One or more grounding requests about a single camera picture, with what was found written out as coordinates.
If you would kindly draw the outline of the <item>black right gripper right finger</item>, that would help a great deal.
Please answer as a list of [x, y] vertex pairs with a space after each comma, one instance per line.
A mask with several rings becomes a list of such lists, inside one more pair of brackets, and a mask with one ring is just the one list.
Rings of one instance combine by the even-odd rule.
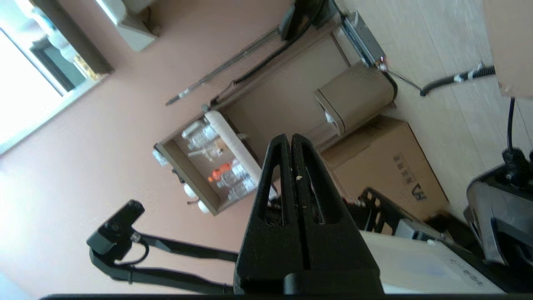
[[314, 145], [291, 141], [303, 239], [303, 270], [291, 275], [292, 294], [384, 294], [380, 270]]

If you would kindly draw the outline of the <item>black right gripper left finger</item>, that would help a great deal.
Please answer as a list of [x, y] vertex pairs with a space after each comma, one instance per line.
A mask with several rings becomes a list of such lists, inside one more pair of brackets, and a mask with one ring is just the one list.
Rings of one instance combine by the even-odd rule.
[[[267, 222], [267, 203], [275, 167], [280, 168], [281, 222]], [[287, 135], [270, 142], [245, 237], [234, 271], [236, 294], [283, 294], [285, 277], [303, 270], [301, 234]]]

